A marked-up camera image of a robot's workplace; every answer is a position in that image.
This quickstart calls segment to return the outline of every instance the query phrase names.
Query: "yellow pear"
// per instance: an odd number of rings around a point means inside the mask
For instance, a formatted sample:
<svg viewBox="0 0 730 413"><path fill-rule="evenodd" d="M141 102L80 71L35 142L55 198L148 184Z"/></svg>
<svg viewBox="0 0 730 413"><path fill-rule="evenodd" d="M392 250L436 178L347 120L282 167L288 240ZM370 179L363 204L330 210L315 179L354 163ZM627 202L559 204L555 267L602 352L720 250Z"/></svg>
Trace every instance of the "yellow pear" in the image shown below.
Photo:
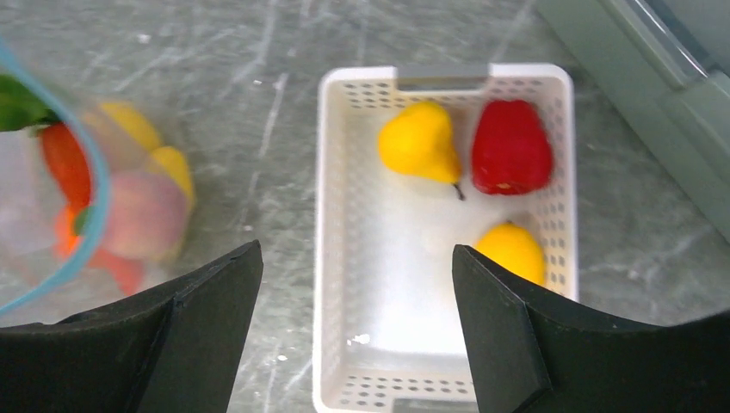
<svg viewBox="0 0 730 413"><path fill-rule="evenodd" d="M437 103L415 103L388 121L378 136L378 152L390 170L450 183L463 199L451 117Z"/></svg>

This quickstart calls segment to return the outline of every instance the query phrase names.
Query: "red pepper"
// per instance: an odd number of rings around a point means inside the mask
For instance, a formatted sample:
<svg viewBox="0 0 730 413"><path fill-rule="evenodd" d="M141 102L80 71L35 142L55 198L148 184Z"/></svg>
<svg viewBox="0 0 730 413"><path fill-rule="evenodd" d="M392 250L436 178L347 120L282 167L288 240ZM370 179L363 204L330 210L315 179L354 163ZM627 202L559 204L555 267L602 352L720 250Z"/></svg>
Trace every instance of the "red pepper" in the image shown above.
<svg viewBox="0 0 730 413"><path fill-rule="evenodd" d="M485 194L520 195L545 187L553 151L538 113L526 101L493 101L472 147L473 185Z"/></svg>
<svg viewBox="0 0 730 413"><path fill-rule="evenodd" d="M73 214L81 212L91 199L91 177L81 148L63 123L39 132L46 166L63 192Z"/></svg>

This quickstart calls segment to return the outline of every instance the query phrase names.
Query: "yellow lemon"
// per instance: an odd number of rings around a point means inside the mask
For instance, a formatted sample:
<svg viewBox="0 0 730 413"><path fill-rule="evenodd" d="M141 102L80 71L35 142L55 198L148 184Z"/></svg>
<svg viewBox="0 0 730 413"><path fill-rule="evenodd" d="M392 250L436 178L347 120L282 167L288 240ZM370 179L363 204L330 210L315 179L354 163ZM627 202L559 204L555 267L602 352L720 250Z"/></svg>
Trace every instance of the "yellow lemon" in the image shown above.
<svg viewBox="0 0 730 413"><path fill-rule="evenodd" d="M524 228L511 222L497 225L474 248L513 274L539 286L545 284L542 248Z"/></svg>
<svg viewBox="0 0 730 413"><path fill-rule="evenodd" d="M158 131L131 102L101 101L99 108L145 148L145 151L150 152L162 146Z"/></svg>

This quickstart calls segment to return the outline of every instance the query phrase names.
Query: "gray cabinet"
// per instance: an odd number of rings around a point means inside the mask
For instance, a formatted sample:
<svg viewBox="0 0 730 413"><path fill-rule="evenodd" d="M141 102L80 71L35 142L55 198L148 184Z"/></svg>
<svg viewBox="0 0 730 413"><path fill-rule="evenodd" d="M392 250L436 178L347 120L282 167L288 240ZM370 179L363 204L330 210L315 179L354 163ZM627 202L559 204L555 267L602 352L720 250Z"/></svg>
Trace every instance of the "gray cabinet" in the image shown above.
<svg viewBox="0 0 730 413"><path fill-rule="evenodd" d="M541 0L537 7L730 240L730 2Z"/></svg>

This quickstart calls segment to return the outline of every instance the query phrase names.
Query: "yellow fruit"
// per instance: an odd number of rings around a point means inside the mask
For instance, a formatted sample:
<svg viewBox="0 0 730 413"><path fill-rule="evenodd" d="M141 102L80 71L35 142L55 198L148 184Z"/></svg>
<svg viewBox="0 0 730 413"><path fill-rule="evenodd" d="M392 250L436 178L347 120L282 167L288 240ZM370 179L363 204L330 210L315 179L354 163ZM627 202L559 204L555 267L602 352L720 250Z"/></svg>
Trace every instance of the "yellow fruit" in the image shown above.
<svg viewBox="0 0 730 413"><path fill-rule="evenodd" d="M453 137L446 109L434 102L415 103L380 130L380 160L400 174L456 184L461 161Z"/></svg>
<svg viewBox="0 0 730 413"><path fill-rule="evenodd" d="M162 146L162 139L150 121L125 101L101 101L99 108L129 134L145 151L153 151Z"/></svg>
<svg viewBox="0 0 730 413"><path fill-rule="evenodd" d="M507 222L491 228L474 248L492 261L542 286L545 283L545 261L542 248L529 231Z"/></svg>
<svg viewBox="0 0 730 413"><path fill-rule="evenodd" d="M175 181L177 186L185 193L189 209L193 209L197 199L193 179L190 176L190 167L185 155L172 146L163 146L150 152L150 158Z"/></svg>

